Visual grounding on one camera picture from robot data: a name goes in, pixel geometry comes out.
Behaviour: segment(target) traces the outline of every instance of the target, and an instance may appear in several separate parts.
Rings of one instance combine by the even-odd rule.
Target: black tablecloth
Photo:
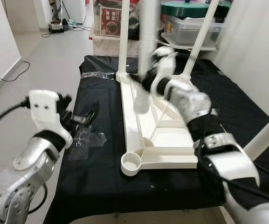
[[[185,65],[177,57],[176,73]],[[137,71],[137,59],[127,60],[127,71]],[[118,58],[86,56],[82,74],[117,71]],[[207,60],[198,60],[192,82],[206,92],[223,120],[223,125],[244,147],[269,121],[269,117],[229,78]],[[82,78],[74,113],[84,116],[99,101],[100,113],[93,133],[104,133],[103,147],[90,147],[87,157],[74,158],[66,150],[54,200],[44,223],[70,223],[82,217],[113,212],[198,209],[218,206],[201,189],[196,170],[142,170],[135,177],[121,173],[125,153],[120,85],[98,77]],[[269,148],[257,159],[269,169]],[[261,175],[262,189],[269,193],[269,177]]]

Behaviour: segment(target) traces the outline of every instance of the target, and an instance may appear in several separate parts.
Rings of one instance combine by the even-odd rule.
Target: white pole
[[[195,61],[199,55],[200,48],[203,45],[203,42],[204,42],[205,37],[207,35],[207,32],[209,30],[209,27],[210,27],[210,24],[211,24],[212,19],[214,17],[218,3],[219,3],[219,0],[212,0],[210,3],[206,17],[204,19],[204,22],[203,22],[201,28],[200,28],[200,32],[198,34],[198,37],[196,38],[196,41],[194,43],[193,49],[190,53],[189,59],[188,59],[186,66],[184,68],[184,71],[180,75],[181,78],[188,79],[188,80],[190,80],[190,78],[191,78],[190,74],[191,74],[192,69],[194,67]]]
[[[130,9],[130,0],[123,0],[122,1],[122,15],[121,15],[119,68],[117,71],[118,76],[126,76],[127,75],[127,73],[126,73],[126,61],[127,61],[129,9]]]
[[[61,23],[63,25],[63,0],[61,0],[60,4],[61,4]]]
[[[269,147],[269,123],[245,146],[245,153],[255,160]]]
[[[151,68],[151,54],[156,49],[157,22],[159,20],[158,0],[142,0],[140,27],[139,27],[139,53],[138,53],[138,75],[142,78]],[[149,94],[138,89],[134,101],[136,113],[147,113],[150,107]]]

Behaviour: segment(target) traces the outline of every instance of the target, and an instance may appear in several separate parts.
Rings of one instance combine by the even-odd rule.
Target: black cable
[[[256,168],[258,168],[259,170],[261,170],[262,172],[266,173],[269,175],[269,170],[267,170],[266,168],[262,167],[261,165],[257,164],[254,162],[254,165],[256,166]]]
[[[7,5],[6,5],[6,0],[4,0],[4,4],[5,4],[5,11],[6,11],[6,16],[8,18],[8,11],[7,11]]]
[[[41,37],[50,37],[51,35],[58,35],[58,34],[61,34],[61,33],[48,33],[48,34],[42,34]]]
[[[230,181],[230,180],[228,180],[228,179],[226,179],[226,178],[224,178],[222,176],[219,176],[219,175],[217,175],[217,177],[219,179],[221,179],[222,181],[228,183],[228,184],[232,184],[232,185],[234,185],[234,186],[236,186],[236,187],[238,187],[238,188],[240,188],[240,189],[242,189],[244,191],[247,191],[248,193],[251,193],[253,195],[257,195],[257,196],[262,197],[262,198],[269,201],[269,195],[264,194],[261,191],[258,191],[258,190],[254,189],[254,188],[249,188],[249,187],[247,187],[245,185],[242,185],[242,184],[239,184],[239,183],[237,183],[235,181]]]
[[[7,114],[9,114],[11,111],[14,111],[16,110],[17,108],[20,108],[20,107],[30,107],[30,102],[29,102],[29,99],[26,98],[26,100],[24,100],[23,102],[17,104],[17,105],[14,105],[12,106],[11,108],[9,108],[8,110],[4,111],[3,113],[0,114],[0,120],[5,117]]]
[[[56,12],[54,13],[54,15],[52,16],[52,21],[54,21],[55,20],[55,17],[58,15],[58,13],[60,12],[60,10],[61,10],[61,4],[60,4],[60,7],[56,10]]]
[[[200,143],[199,143],[199,146],[198,146],[198,151],[197,151],[197,157],[198,157],[198,160],[199,160],[199,163],[200,165],[207,171],[207,172],[210,172],[212,174],[214,174],[218,179],[228,183],[228,184],[232,184],[244,191],[247,191],[248,193],[251,193],[253,195],[257,195],[259,197],[262,197],[266,200],[269,201],[269,195],[267,194],[264,194],[256,189],[253,189],[253,188],[249,188],[247,186],[244,186],[244,185],[241,185],[235,181],[232,181],[232,180],[228,180],[222,176],[220,176],[219,174],[215,173],[215,172],[212,172],[211,170],[208,169],[208,167],[205,165],[204,161],[203,161],[203,157],[202,157],[202,149],[203,149],[203,143],[204,143],[204,140],[205,140],[205,137],[206,137],[206,132],[207,132],[207,127],[208,127],[208,124],[210,122],[210,118],[211,118],[211,112],[212,112],[212,106],[210,107],[210,110],[209,110],[209,113],[207,114],[207,119],[206,119],[206,123],[204,124],[204,133],[203,133],[203,136],[202,138],[200,139]]]
[[[10,82],[13,82],[13,81],[15,81],[16,79],[18,79],[18,77],[21,76],[23,73],[25,73],[25,72],[30,68],[30,65],[31,65],[30,62],[27,62],[27,61],[23,61],[23,62],[27,63],[27,64],[28,64],[28,67],[27,67],[27,69],[25,69],[23,72],[21,72],[18,76],[16,76],[15,79],[12,79],[12,80],[5,80],[5,79],[3,79],[3,78],[0,77],[0,80],[2,80],[2,81],[4,81],[4,82],[9,82],[9,83],[10,83]]]
[[[63,3],[63,6],[64,6],[64,8],[65,8],[65,11],[66,11],[66,13],[67,13],[68,18],[69,18],[69,19],[71,19],[71,18],[70,18],[70,16],[69,16],[68,11],[67,11],[67,9],[66,9],[66,6],[65,6],[64,1],[63,1],[63,0],[62,0],[62,3]]]
[[[39,205],[36,206],[36,208],[32,209],[31,211],[28,211],[28,215],[36,212],[37,210],[39,210],[39,208],[41,208],[42,205],[45,203],[45,201],[47,199],[47,195],[48,195],[48,189],[47,189],[46,184],[43,184],[43,188],[44,188],[44,197],[43,197],[42,201],[40,202]]]

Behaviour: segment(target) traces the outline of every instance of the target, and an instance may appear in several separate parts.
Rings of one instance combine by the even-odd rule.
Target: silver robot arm
[[[26,222],[30,203],[52,176],[59,153],[71,146],[78,126],[86,126],[94,118],[93,112],[80,118],[66,111],[69,96],[63,98],[55,92],[35,90],[28,98],[38,133],[0,174],[0,224]]]
[[[202,186],[223,203],[235,222],[269,223],[269,199],[261,195],[260,177],[254,163],[234,137],[225,132],[216,110],[211,108],[209,96],[189,80],[172,78],[174,55],[171,48],[161,47],[154,51],[153,68],[143,80],[135,75],[130,77],[141,82],[146,91],[164,96],[178,108],[194,140]]]

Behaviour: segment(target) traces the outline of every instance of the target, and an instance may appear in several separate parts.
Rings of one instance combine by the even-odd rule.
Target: plastic storage container
[[[203,21],[204,18],[185,18],[181,20],[174,16],[168,16],[166,18],[165,31],[162,36],[174,48],[192,48]],[[224,26],[224,23],[215,23],[212,21],[203,42],[202,50],[215,50],[219,33]]]

